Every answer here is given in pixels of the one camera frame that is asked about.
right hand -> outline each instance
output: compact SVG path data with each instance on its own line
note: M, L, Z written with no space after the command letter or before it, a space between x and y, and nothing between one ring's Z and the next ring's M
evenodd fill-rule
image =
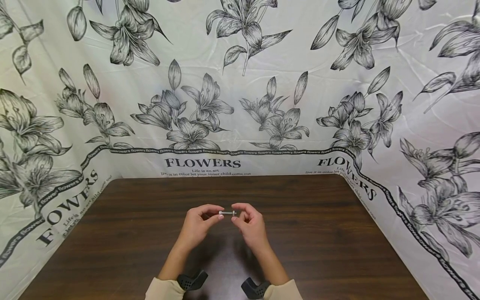
M232 204L232 208L243 210L239 217L232 217L232 222L240 229L247 246L254 254L268 250L270 244L262 214L248 203L235 203Z

white backdrop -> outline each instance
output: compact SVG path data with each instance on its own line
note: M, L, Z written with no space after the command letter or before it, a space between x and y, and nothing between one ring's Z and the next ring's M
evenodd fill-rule
M479 2L0 0L0 298L113 179L335 173L478 299Z

beige sleeve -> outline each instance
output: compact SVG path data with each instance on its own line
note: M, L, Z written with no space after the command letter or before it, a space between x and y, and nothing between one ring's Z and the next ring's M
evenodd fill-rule
M284 285L271 285L267 288L264 295L265 300L302 300L295 280L291 280Z
M145 293L145 300L182 300L185 291L175 280L153 278Z

forearm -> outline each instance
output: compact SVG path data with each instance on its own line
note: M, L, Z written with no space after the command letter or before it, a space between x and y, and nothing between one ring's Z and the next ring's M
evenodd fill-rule
M183 272L189 253L189 250L175 243L157 278L160 280L177 280L177 277Z
M290 281L282 263L278 260L270 245L255 251L253 254L260 263L260 267L262 267L265 279L270 281L272 285L280 286Z

finger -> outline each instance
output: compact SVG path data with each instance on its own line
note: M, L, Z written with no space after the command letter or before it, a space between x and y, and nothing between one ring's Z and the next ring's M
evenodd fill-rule
M204 204L199 207L192 208L192 210L201 216L202 214L206 213L217 214L219 211L224 210L224 208L218 205Z
M232 204L232 208L246 211L250 218L260 215L260 213L248 203L235 203Z
M225 217L224 215L213 216L213 217L209 218L208 220L204 221L204 223L207 225L207 228L210 228L211 226L213 226L216 223L223 220L224 217Z
M246 212L241 212L239 218L243 222L248 222L248 220L249 220L249 216Z
M237 218L236 216L232 217L232 222L240 229L240 232L242 232L242 230L246 229L246 226L248 226L247 223L245 223L242 219Z

